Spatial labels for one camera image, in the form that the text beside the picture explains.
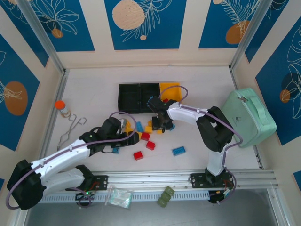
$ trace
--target plastic bag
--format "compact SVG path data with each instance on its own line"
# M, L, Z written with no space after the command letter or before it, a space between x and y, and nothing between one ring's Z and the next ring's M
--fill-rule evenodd
M129 209L132 197L133 192L111 186L105 200L105 205L110 204L113 206L120 206L122 208Z

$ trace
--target mint green case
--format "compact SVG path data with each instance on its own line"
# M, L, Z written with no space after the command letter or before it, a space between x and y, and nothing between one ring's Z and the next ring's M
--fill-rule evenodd
M222 112L243 138L240 147L259 144L276 131L276 123L252 88L230 93Z

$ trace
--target green lego brick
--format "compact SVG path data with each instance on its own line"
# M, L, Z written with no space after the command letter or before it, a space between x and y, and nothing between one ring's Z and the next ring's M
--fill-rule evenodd
M161 198L168 202L171 199L171 196L167 192L163 192Z
M174 190L171 189L170 186L167 186L164 190L167 194L169 194L170 196L173 196L174 195Z
M162 208L166 207L166 205L167 205L167 202L164 199L162 199L161 197L158 199L157 203Z

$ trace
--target red lego brick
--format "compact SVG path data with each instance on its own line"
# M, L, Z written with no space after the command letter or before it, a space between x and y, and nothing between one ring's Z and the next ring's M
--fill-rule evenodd
M142 152L140 151L140 152L134 153L134 159L135 160L143 159Z
M155 147L156 147L155 143L153 143L151 141L147 142L147 144L146 144L146 148L148 148L152 151L155 149Z
M150 134L149 133L145 133L143 132L142 135L141 135L141 140L146 140L146 141L149 141L150 140Z

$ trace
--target white floor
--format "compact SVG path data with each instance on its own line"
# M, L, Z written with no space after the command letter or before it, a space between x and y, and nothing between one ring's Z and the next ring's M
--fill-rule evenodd
M234 85L226 66L151 66L117 67L94 69L71 69L63 94L63 100L77 119L86 117L85 125L78 125L71 133L69 145L81 134L93 127L101 126L112 112L118 110L118 89L120 83L178 81L189 90L185 105L199 108L221 107ZM143 126L154 114L133 115ZM48 148L48 155L57 150L60 136L65 133L71 122L58 115L54 132ZM201 170L208 161L208 149L204 145L197 126L174 121L176 128L162 135L154 132L150 140L156 143L151 151L140 141L134 146L123 147L119 154L97 153L79 162L91 171L157 171L157 170ZM184 146L185 154L174 157L172 149ZM142 151L144 158L135 161L133 153ZM229 169L257 169L258 163L253 147L229 150L226 160Z

